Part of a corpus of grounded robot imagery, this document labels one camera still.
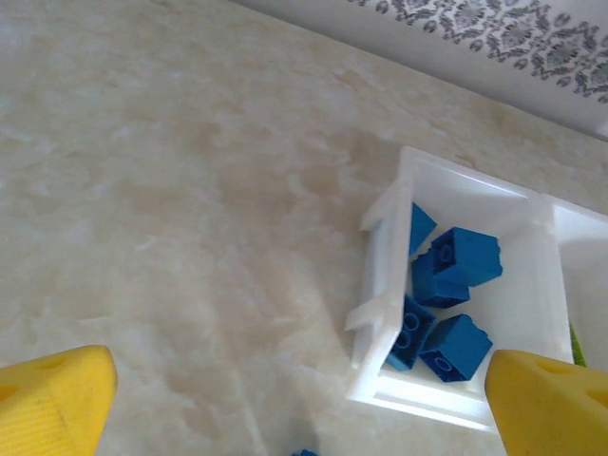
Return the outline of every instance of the plastic bin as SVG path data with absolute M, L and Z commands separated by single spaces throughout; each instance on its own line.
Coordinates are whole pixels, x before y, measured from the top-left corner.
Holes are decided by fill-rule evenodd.
M 438 226 L 409 257 L 413 201 Z M 411 293 L 409 262 L 452 226 L 496 236 L 503 275 L 471 288 L 466 303 L 431 309 L 438 321 L 469 314 L 494 343 L 470 381 L 444 384 L 420 360 L 405 372 L 385 361 L 401 330 L 404 293 Z M 515 349 L 572 362 L 568 315 L 589 366 L 608 370 L 607 217 L 405 147 L 397 179 L 361 229 L 370 238 L 360 305 L 346 322 L 356 331 L 349 398 L 496 431 L 484 393 L 491 354 Z

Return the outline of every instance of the blue lego brick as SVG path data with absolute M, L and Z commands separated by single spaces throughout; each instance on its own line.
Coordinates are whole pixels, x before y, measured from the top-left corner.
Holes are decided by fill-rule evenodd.
M 462 313 L 437 324 L 420 358 L 444 382 L 459 382 L 471 379 L 490 347 L 487 334 Z
M 414 299 L 423 306 L 447 309 L 468 301 L 470 294 L 463 283 L 449 282 L 433 274 L 433 252 L 418 256 L 411 263 Z
M 387 363 L 398 371 L 409 371 L 416 362 L 434 322 L 435 315 L 406 295 L 401 332 L 390 350 Z
M 411 205 L 411 227 L 409 229 L 409 254 L 413 255 L 422 245 L 428 235 L 435 229 L 437 223 L 423 211 L 415 202 Z
M 493 236 L 452 228 L 431 242 L 435 277 L 476 287 L 503 273 L 501 248 Z

